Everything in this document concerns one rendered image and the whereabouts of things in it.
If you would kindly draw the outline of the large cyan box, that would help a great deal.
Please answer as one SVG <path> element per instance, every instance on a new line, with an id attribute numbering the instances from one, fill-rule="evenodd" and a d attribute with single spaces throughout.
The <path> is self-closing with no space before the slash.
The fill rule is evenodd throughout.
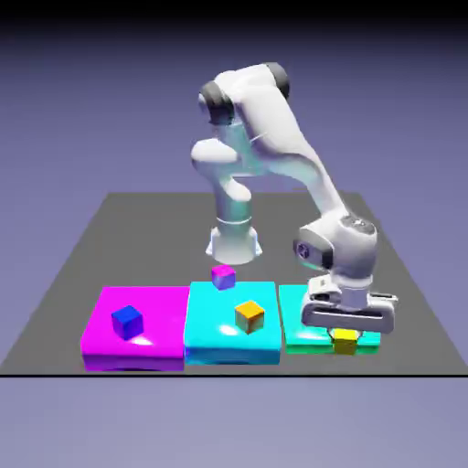
<path id="1" fill-rule="evenodd" d="M 249 301 L 264 311 L 263 327 L 248 334 L 236 324 L 236 308 Z M 192 282 L 184 332 L 185 363 L 277 365 L 282 329 L 274 282 L 238 282 L 224 291 Z"/>

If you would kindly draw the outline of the small yellow cube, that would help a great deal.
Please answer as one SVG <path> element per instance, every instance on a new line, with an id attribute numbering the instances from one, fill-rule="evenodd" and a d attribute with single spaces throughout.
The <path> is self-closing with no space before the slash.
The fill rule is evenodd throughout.
<path id="1" fill-rule="evenodd" d="M 333 330 L 334 351 L 338 355 L 352 356 L 356 353 L 359 332 L 357 330 L 335 328 Z"/>

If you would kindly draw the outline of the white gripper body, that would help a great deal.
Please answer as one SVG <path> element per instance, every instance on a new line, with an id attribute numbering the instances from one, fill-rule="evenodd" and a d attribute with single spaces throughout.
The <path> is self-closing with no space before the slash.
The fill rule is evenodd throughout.
<path id="1" fill-rule="evenodd" d="M 395 303 L 395 295 L 370 294 L 365 308 L 345 310 L 338 303 L 319 301 L 306 294 L 303 297 L 301 321 L 306 326 L 325 329 L 389 334 L 395 326 Z"/>

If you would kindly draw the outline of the small magenta cube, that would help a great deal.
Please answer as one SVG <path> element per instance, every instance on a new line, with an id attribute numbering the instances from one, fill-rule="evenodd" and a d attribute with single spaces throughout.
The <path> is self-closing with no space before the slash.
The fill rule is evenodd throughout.
<path id="1" fill-rule="evenodd" d="M 211 281 L 218 290 L 227 290 L 236 284 L 236 271 L 229 265 L 220 264 L 211 269 Z"/>

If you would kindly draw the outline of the large green box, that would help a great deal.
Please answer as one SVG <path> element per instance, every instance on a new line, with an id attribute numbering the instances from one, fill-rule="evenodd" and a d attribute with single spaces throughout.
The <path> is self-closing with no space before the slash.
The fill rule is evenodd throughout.
<path id="1" fill-rule="evenodd" d="M 304 285 L 279 286 L 286 352 L 288 354 L 335 354 L 334 329 L 306 326 L 301 322 L 301 305 L 305 291 Z M 355 355 L 375 354 L 379 350 L 380 342 L 380 333 L 359 332 Z"/>

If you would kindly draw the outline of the large magenta box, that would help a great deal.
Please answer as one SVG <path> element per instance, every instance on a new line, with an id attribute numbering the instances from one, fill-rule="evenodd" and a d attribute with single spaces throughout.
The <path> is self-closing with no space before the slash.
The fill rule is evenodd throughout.
<path id="1" fill-rule="evenodd" d="M 88 371 L 184 369 L 187 286 L 105 286 L 80 339 Z M 111 314 L 131 305 L 144 320 L 144 331 L 122 340 Z"/>

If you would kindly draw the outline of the small blue cube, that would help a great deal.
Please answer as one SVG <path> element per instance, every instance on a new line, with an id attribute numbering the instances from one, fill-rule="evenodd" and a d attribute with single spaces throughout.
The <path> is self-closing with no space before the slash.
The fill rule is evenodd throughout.
<path id="1" fill-rule="evenodd" d="M 128 341 L 144 331 L 143 316 L 131 305 L 113 312 L 111 318 L 113 331 L 122 340 Z"/>

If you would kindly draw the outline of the small orange cube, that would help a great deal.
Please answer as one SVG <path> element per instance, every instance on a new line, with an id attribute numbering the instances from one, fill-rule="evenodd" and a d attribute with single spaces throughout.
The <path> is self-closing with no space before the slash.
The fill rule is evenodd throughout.
<path id="1" fill-rule="evenodd" d="M 265 311 L 254 301 L 247 301 L 235 307 L 236 326 L 249 335 L 264 326 Z"/>

